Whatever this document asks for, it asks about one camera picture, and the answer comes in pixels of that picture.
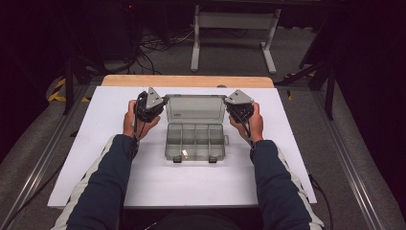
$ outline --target sleeve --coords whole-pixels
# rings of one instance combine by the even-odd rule
[[[131,138],[116,135],[74,188],[53,229],[116,229],[131,169]]]
[[[274,142],[256,142],[252,160],[264,229],[324,228],[311,210],[299,177],[289,170]]]

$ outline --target white table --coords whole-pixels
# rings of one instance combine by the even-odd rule
[[[154,87],[166,94],[230,95],[235,88]],[[65,206],[71,191],[91,164],[100,156],[109,137],[122,133],[127,102],[147,87],[100,86],[83,119],[78,136],[61,170],[48,206]],[[243,92],[260,104],[264,118],[263,136],[282,150],[293,173],[302,180],[310,203],[316,202],[305,166],[284,113],[277,89],[244,88]],[[254,167],[249,146],[224,119],[224,133],[229,136],[226,157],[215,164],[182,162],[165,158],[166,111],[161,121],[141,142],[129,178],[124,206],[127,208],[251,207],[256,206]]]

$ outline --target metal frame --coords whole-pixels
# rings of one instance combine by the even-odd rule
[[[385,226],[379,219],[377,213],[375,212],[370,197],[368,195],[367,189],[365,188],[364,182],[356,171],[352,164],[350,155],[344,145],[344,142],[338,132],[337,126],[331,121],[324,109],[324,100],[320,91],[312,91],[313,99],[322,114],[323,121],[327,127],[330,137],[334,141],[335,148],[337,149],[338,158],[343,166],[344,173],[349,180],[352,191],[354,192],[355,198],[361,208],[362,214],[370,227],[370,229],[385,229]]]
[[[51,140],[48,142],[48,145],[46,146],[42,155],[39,157],[38,162],[36,163],[33,171],[28,176],[23,189],[21,190],[16,201],[12,205],[7,216],[4,219],[2,219],[2,222],[0,224],[0,226],[1,226],[0,229],[4,228],[4,225],[9,220],[9,218],[20,207],[22,207],[22,205],[34,194],[36,188],[38,187],[39,183],[41,182],[41,179],[42,179],[44,173],[46,172],[49,164],[51,163],[52,158],[54,157],[55,151],[59,145],[59,140],[62,137],[62,134],[65,131],[66,127],[68,127],[73,115],[75,114],[75,112],[79,106],[78,102],[80,102],[80,100],[84,97],[84,95],[87,91],[87,88],[88,88],[87,85],[79,86],[77,95],[75,97],[76,103],[73,103],[73,106],[70,109],[70,111],[66,115],[62,116],[62,118],[60,119],[59,123],[57,124],[56,130],[54,131],[54,133],[51,137]],[[23,213],[24,213],[24,211],[21,212],[15,218],[15,220],[10,224],[8,229],[14,229],[14,227],[17,225],[18,221],[22,217]]]

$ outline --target clear plastic box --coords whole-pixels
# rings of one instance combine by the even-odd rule
[[[168,160],[209,161],[225,156],[223,95],[167,95]]]

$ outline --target table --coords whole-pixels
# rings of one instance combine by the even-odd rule
[[[218,85],[229,88],[216,88]],[[168,93],[230,95],[238,86],[243,88],[241,90],[261,104],[261,115],[265,121],[269,121],[264,124],[264,137],[278,144],[291,171],[301,178],[309,201],[316,202],[278,90],[273,88],[270,79],[120,75],[105,77],[102,85],[97,88],[48,206],[63,207],[66,204],[72,189],[99,157],[107,139],[122,132],[127,101],[136,98],[148,86],[153,86],[161,96]],[[248,156],[249,146],[228,122],[223,122],[224,133],[229,136],[230,142],[223,161],[215,164],[174,164],[164,156],[165,141],[162,140],[166,138],[165,112],[161,114],[161,118],[161,122],[142,140],[139,153],[133,161],[124,207],[221,208],[258,205],[254,167]]]

